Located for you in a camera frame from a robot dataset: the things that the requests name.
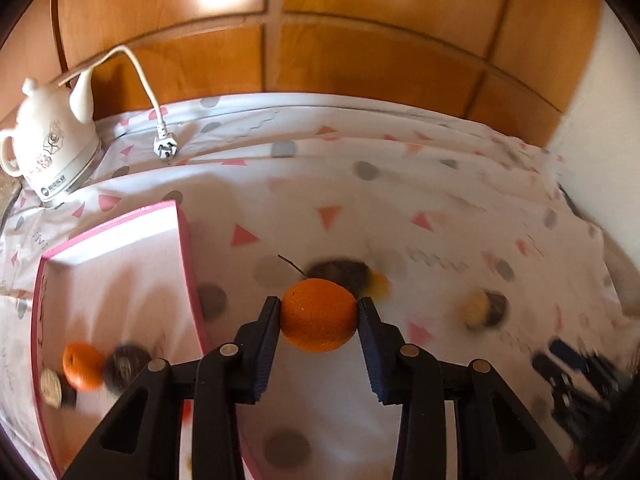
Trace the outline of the small yellow round fruit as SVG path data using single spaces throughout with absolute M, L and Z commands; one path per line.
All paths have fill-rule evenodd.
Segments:
M 369 297 L 373 301 L 384 301 L 392 293 L 392 283 L 382 273 L 368 271 L 360 292 L 361 297 Z

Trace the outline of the orange mandarin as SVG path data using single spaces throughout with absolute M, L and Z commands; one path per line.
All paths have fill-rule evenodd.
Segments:
M 281 299 L 281 332 L 299 350 L 336 350 L 352 339 L 357 326 L 355 297 L 331 281 L 307 278 L 291 286 Z

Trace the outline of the dark purple round fruit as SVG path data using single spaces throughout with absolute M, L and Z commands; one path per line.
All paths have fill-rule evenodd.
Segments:
M 136 344 L 117 347 L 103 365 L 102 376 L 106 390 L 120 396 L 151 360 L 149 352 Z

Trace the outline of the dark fruit with stem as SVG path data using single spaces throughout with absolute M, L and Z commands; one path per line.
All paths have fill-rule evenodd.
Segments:
M 303 269 L 285 256 L 278 255 L 278 258 L 292 266 L 305 280 L 318 278 L 330 281 L 348 290 L 356 299 L 371 295 L 373 271 L 362 261 L 349 258 L 320 260 Z

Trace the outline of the pink-edged white tray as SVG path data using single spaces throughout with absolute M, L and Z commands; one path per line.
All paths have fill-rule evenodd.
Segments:
M 104 222 L 46 252 L 34 288 L 32 378 L 84 342 L 136 344 L 171 364 L 214 348 L 198 299 L 189 222 L 173 200 Z

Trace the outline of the patterned white tablecloth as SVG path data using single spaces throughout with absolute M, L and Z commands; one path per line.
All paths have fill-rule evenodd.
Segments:
M 32 291 L 41 256 L 135 209 L 176 202 L 214 347 L 324 259 L 367 263 L 392 283 L 376 306 L 405 340 L 444 361 L 484 359 L 559 450 L 532 355 L 553 337 L 616 363 L 631 331 L 604 262 L 603 235 L 570 209 L 562 156 L 476 122 L 349 98 L 228 96 L 169 105 L 179 142 L 162 162 L 155 120 L 98 125 L 103 155 L 85 186 L 52 209 L 24 190 L 1 233 L 1 426 L 39 478 L 53 471 L 32 372 Z M 479 290 L 510 302 L 492 330 L 462 309 Z

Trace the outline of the orange in tray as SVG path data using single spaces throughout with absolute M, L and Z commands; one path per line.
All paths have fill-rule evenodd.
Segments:
M 101 388 L 104 363 L 104 355 L 91 344 L 72 342 L 64 348 L 63 373 L 76 390 L 94 391 Z

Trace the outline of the white ceramic electric kettle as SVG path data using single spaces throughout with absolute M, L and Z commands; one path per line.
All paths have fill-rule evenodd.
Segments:
M 99 151 L 91 76 L 81 72 L 73 89 L 25 79 L 15 126 L 1 131 L 2 170 L 24 178 L 43 203 L 80 181 Z

